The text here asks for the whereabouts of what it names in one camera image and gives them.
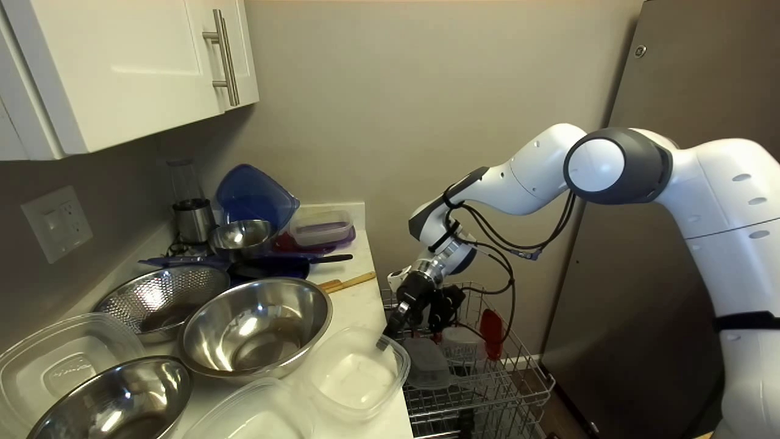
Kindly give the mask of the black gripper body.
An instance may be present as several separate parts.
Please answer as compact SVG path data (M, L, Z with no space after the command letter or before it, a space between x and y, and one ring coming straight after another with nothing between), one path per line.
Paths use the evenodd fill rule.
M404 327L429 324L434 335L444 332L456 321L456 313L465 301L465 293L457 285L440 285L444 263L435 258L420 258L417 263L394 270L394 302L385 313L402 314Z

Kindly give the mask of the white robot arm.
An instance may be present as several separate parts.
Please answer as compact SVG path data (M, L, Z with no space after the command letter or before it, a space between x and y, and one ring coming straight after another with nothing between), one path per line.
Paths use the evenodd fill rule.
M444 327L457 298L440 280L482 247L541 254L467 237L457 209L530 215L562 193L585 213L543 367L591 434L780 439L780 164L750 140L674 147L635 126L548 126L411 215L423 256L387 327Z

